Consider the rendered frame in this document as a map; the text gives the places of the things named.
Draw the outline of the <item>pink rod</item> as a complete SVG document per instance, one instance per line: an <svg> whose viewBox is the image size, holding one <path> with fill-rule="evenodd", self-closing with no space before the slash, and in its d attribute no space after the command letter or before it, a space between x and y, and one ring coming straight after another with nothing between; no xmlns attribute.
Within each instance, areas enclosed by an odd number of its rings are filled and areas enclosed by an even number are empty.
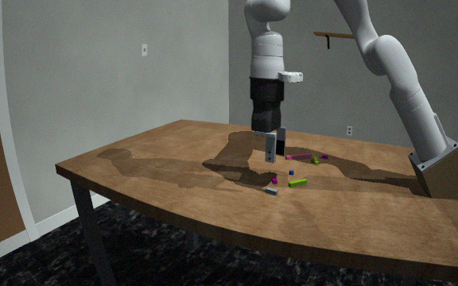
<svg viewBox="0 0 458 286"><path fill-rule="evenodd" d="M306 154L285 156L286 160L300 159L300 158L307 158L307 157L312 157L312 154L311 153L306 153Z"/></svg>

